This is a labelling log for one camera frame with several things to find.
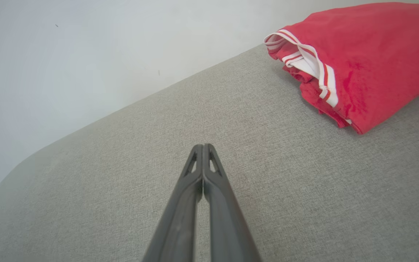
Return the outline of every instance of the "cutout hole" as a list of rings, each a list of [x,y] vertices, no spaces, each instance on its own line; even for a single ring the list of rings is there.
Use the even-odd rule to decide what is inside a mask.
[[[214,160],[213,159],[210,159],[209,160],[209,169],[212,171],[212,172],[216,172],[216,169],[214,168],[214,162],[213,162]]]
[[[196,161],[193,161],[193,164],[192,164],[192,171],[190,171],[190,173],[193,173],[193,172],[195,172],[195,170],[196,170]]]

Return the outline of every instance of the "gray couch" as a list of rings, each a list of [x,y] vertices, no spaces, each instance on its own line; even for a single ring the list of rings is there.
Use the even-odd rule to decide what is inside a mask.
[[[0,261],[140,261],[200,143],[264,261],[419,261],[419,98],[359,136],[281,67],[258,46],[24,160],[0,184]],[[197,261],[208,214],[202,199]]]

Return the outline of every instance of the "white stripe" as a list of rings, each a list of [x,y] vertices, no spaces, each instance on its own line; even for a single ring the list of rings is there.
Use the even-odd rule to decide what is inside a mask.
[[[299,56],[299,57],[297,57],[295,59],[289,60],[289,61],[287,61],[287,63],[285,63],[285,65],[288,66],[288,65],[290,65],[290,64],[292,64],[294,62],[297,62],[299,60],[303,60],[303,57]]]
[[[291,55],[286,55],[282,58],[282,62],[285,63],[287,59],[294,58],[298,55],[301,55],[300,51],[296,51],[295,53],[293,53]]]
[[[291,32],[289,32],[289,31],[287,31],[287,30],[285,30],[285,29],[281,29],[281,30],[278,30],[278,32],[283,32],[283,33],[285,33],[286,35],[289,35],[290,37],[292,37],[292,39],[294,40],[294,41],[296,41],[296,43],[298,43],[298,44],[301,44],[301,42],[298,40],[298,38],[296,38]]]
[[[312,56],[310,53],[304,51],[302,48],[299,49],[303,57],[305,58],[305,61],[308,63],[308,65],[311,67],[311,71],[314,72],[312,76],[319,79],[319,76],[321,76],[321,71],[318,67],[318,60],[316,57]]]
[[[327,86],[329,88],[329,92],[331,93],[326,100],[326,103],[330,104],[332,107],[337,106],[337,103],[339,103],[339,97],[337,96],[336,91],[336,77],[334,75],[334,69],[332,67],[326,65],[327,70]]]
[[[268,48],[268,50],[275,50],[281,46],[283,46],[286,43],[286,40],[284,40],[281,43],[278,43],[277,45],[273,45],[273,46],[266,46]]]
[[[291,63],[292,66],[300,69],[301,71],[304,71],[305,73],[309,74],[310,76],[313,76],[314,78],[318,79],[318,75],[315,74],[313,69],[311,69],[311,66],[306,62],[304,58],[301,58],[298,61],[294,61]]]
[[[274,43],[278,43],[278,42],[281,42],[281,41],[285,40],[283,37],[281,37],[281,39],[274,41],[275,38],[276,38],[276,35],[274,33],[272,33],[271,35],[268,35],[264,38],[264,43],[265,44],[274,44]]]
[[[319,60],[318,53],[316,52],[316,49],[312,46],[302,44],[298,40],[298,38],[296,38],[296,36],[294,36],[291,32],[289,32],[288,30],[285,30],[285,29],[281,29],[281,30],[277,31],[276,33],[273,33],[273,34],[269,35],[265,40],[268,40],[273,35],[279,35],[282,38],[284,38],[285,40],[289,41],[290,43],[292,43],[292,44],[294,44],[298,47],[298,50],[301,53],[301,55],[303,56],[303,59],[305,60],[305,62],[307,62],[309,64],[309,66],[311,67],[311,70],[316,73],[314,77],[316,77],[319,80],[319,88],[322,90],[319,97],[320,98],[325,98],[326,95],[327,95],[327,92],[329,90],[330,95],[329,95],[328,99],[326,100],[326,103],[328,103],[332,107],[337,106],[337,104],[339,102],[339,97],[337,96],[337,91],[336,91],[336,76],[334,74],[334,69],[327,64],[323,64],[323,62],[321,62],[321,60]],[[315,56],[312,57],[310,53],[302,50],[302,48],[311,51],[312,53],[314,53]],[[325,73],[326,73],[326,72],[324,72],[324,65],[326,65],[326,70],[327,70],[327,74],[328,74],[327,83],[324,83],[324,76],[325,76]]]

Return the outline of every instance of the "gray upholstery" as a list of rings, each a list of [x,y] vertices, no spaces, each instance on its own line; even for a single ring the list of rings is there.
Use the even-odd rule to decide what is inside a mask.
[[[140,261],[199,143],[264,261],[419,261],[419,98],[359,136],[281,67],[253,48],[30,156],[0,185],[0,261]],[[203,198],[198,261],[208,212]]]

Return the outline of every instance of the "folded red clothing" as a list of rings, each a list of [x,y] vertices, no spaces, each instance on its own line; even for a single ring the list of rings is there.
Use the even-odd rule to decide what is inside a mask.
[[[305,100],[359,134],[419,96],[419,4],[313,13],[264,42]]]

